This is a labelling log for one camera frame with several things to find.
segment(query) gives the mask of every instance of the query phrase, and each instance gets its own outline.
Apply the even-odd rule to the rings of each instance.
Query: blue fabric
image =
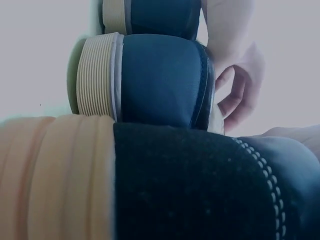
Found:
[[[196,121],[213,88],[208,85],[212,82],[208,79],[208,59],[200,55],[200,49],[199,43],[174,36],[126,36],[122,55],[123,122],[201,129]],[[206,101],[207,121],[210,104]]]
[[[200,0],[132,0],[132,33],[195,40],[200,11]]]

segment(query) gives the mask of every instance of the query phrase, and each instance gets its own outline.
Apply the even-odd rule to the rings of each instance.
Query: finger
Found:
[[[226,132],[231,131],[243,120],[249,117],[257,106],[258,97],[261,88],[261,82],[252,82],[250,77],[247,75],[243,79],[245,81],[244,92],[242,100],[234,111],[224,120],[224,129]]]
[[[245,85],[245,79],[236,72],[230,94],[218,103],[224,118],[230,115],[242,101]]]
[[[221,89],[230,79],[235,77],[235,69],[233,66],[227,67],[215,81],[215,91]]]

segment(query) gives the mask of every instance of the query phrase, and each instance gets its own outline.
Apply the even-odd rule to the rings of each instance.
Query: stack of shoes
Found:
[[[105,34],[84,44],[73,113],[223,134],[200,12],[200,0],[104,0]]]

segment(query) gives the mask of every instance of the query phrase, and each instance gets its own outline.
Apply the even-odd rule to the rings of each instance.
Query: white rubber sole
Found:
[[[103,0],[102,19],[105,34],[132,34],[131,0]]]
[[[123,39],[115,32],[86,40],[76,80],[81,115],[108,115],[116,122],[121,120]]]

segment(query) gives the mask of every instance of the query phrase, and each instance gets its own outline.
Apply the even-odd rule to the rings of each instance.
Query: dark fabric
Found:
[[[122,121],[207,130],[213,64],[196,41],[158,34],[123,41]]]
[[[284,211],[289,213],[286,224],[299,232],[288,239],[320,239],[320,164],[303,144],[284,137],[243,137],[244,142],[268,156],[269,166],[278,176]]]
[[[131,123],[114,137],[118,240],[276,240],[266,177],[233,139]]]
[[[161,34],[195,40],[201,0],[131,0],[133,34]]]

